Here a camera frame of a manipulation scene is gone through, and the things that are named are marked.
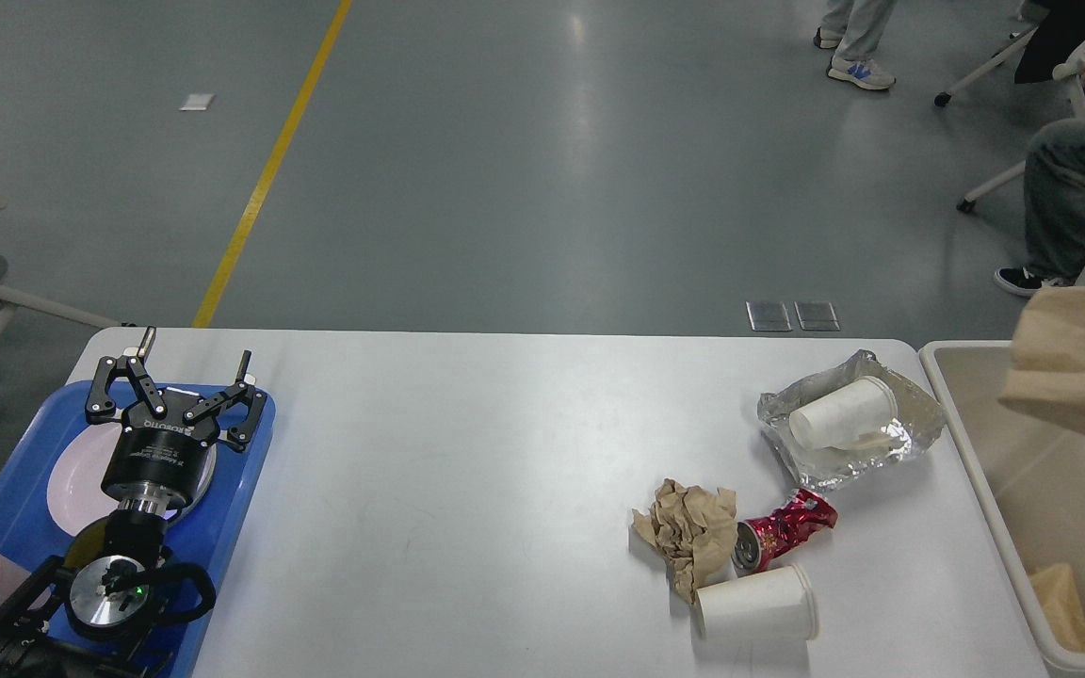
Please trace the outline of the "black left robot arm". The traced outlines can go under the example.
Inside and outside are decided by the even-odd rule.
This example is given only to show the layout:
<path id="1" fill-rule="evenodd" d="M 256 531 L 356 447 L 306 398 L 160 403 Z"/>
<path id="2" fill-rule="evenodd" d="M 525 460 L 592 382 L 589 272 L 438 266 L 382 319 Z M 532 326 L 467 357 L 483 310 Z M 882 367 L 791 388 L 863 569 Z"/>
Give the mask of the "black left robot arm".
<path id="1" fill-rule="evenodd" d="M 158 383 L 156 331 L 46 400 L 0 473 L 0 677 L 186 677 L 275 433 L 242 353 Z"/>

